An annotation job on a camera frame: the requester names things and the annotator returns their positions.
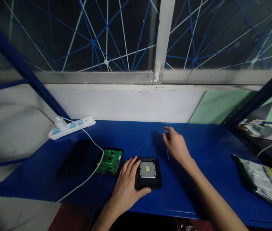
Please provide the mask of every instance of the blue tabletop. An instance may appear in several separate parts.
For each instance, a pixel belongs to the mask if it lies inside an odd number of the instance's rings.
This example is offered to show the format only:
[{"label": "blue tabletop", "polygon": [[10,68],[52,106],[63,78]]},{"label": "blue tabletop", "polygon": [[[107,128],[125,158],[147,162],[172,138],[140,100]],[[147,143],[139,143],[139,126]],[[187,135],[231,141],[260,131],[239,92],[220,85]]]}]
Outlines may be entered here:
[{"label": "blue tabletop", "polygon": [[[130,211],[206,219],[204,209],[187,174],[167,151],[162,138],[164,126],[172,126],[185,138],[199,168],[246,225],[272,228],[272,206],[246,189],[232,154],[261,163],[222,125],[169,124],[152,122],[97,121],[86,128],[101,147],[121,148],[123,160],[158,158],[163,187],[141,198]],[[88,139],[78,131],[58,140],[48,140],[30,158],[0,183],[0,196],[57,201],[82,183],[94,170],[99,150],[92,147],[77,177],[59,178],[57,172],[76,141]],[[63,202],[102,207],[111,195],[115,178],[93,175]]]}]

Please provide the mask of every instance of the silver metal plate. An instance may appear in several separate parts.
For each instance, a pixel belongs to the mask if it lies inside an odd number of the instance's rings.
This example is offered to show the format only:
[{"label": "silver metal plate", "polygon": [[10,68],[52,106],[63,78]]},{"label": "silver metal plate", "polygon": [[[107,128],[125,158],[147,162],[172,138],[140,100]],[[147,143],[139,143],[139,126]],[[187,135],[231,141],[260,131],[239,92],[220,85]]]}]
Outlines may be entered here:
[{"label": "silver metal plate", "polygon": [[140,167],[139,175],[141,178],[156,177],[155,165],[153,162],[141,162],[139,167]]}]

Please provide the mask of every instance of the left hand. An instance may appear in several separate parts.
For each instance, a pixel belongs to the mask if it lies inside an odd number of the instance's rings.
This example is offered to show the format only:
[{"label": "left hand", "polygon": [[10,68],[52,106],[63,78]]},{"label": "left hand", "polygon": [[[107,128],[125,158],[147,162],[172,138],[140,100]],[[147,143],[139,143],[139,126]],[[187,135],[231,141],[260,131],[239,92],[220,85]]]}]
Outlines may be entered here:
[{"label": "left hand", "polygon": [[140,198],[151,192],[150,188],[135,190],[136,170],[140,160],[135,162],[137,156],[125,161],[115,184],[113,194],[108,201],[108,206],[119,217],[129,210]]}]

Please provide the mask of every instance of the power cord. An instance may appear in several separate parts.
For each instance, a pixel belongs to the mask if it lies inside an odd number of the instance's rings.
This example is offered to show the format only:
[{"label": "power cord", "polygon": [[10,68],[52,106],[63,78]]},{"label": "power cord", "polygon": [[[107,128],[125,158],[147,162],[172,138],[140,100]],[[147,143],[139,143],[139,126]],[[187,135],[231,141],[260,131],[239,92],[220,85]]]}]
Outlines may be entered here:
[{"label": "power cord", "polygon": [[[68,120],[68,121],[71,121],[71,122],[74,122],[74,121],[69,120],[69,119],[66,119],[66,118],[64,118],[64,117],[62,117],[62,116],[58,116],[58,117],[63,118],[63,119]],[[85,184],[85,183],[93,176],[93,174],[96,172],[96,170],[99,168],[99,166],[100,166],[100,164],[101,164],[101,162],[102,162],[102,159],[103,159],[103,157],[104,157],[104,150],[103,150],[100,146],[98,146],[98,145],[93,141],[93,139],[92,139],[91,136],[88,134],[88,132],[86,132],[81,126],[80,126],[80,128],[81,128],[81,129],[89,136],[89,138],[92,140],[92,142],[94,143],[94,145],[97,146],[99,149],[102,150],[102,157],[101,157],[101,160],[100,160],[100,162],[98,163],[98,165],[97,165],[97,167],[95,168],[95,170],[93,171],[93,173],[92,173],[92,174],[91,174],[91,175],[90,175],[83,183],[81,183],[80,185],[78,185],[77,187],[75,187],[73,190],[71,190],[69,193],[67,193],[66,195],[64,195],[64,196],[63,196],[61,199],[59,199],[57,202],[55,202],[55,204],[53,204],[52,206],[48,207],[47,209],[45,209],[45,210],[43,210],[43,211],[41,211],[41,212],[39,212],[39,213],[33,215],[31,218],[28,218],[26,221],[24,221],[24,222],[22,222],[22,223],[20,223],[20,224],[18,224],[18,225],[16,225],[16,226],[14,226],[14,227],[12,227],[11,229],[9,229],[9,230],[7,230],[7,231],[15,230],[15,229],[17,229],[17,228],[19,228],[19,227],[21,227],[21,226],[27,224],[28,222],[30,222],[30,221],[32,221],[34,218],[36,218],[38,215],[40,215],[40,214],[46,212],[47,210],[51,209],[52,207],[54,207],[55,205],[57,205],[58,203],[60,203],[64,198],[66,198],[68,195],[70,195],[70,194],[71,194],[72,192],[74,192],[76,189],[78,189],[78,188],[80,188],[81,186],[83,186],[83,185],[84,185],[84,184]]]},{"label": "power cord", "polygon": [[268,149],[268,148],[270,148],[270,147],[272,147],[272,144],[269,145],[269,146],[267,146],[266,148],[262,149],[256,157],[258,157],[264,150],[266,150],[266,149]]}]

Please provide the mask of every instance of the circuit board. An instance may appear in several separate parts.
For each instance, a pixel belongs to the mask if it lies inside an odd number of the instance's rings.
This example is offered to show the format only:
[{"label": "circuit board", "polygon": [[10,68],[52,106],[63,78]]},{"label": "circuit board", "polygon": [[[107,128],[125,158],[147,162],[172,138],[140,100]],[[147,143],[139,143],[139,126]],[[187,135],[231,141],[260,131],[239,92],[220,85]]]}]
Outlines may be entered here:
[{"label": "circuit board", "polygon": [[119,171],[122,155],[122,150],[105,149],[103,160],[96,173],[101,175],[116,175]]}]

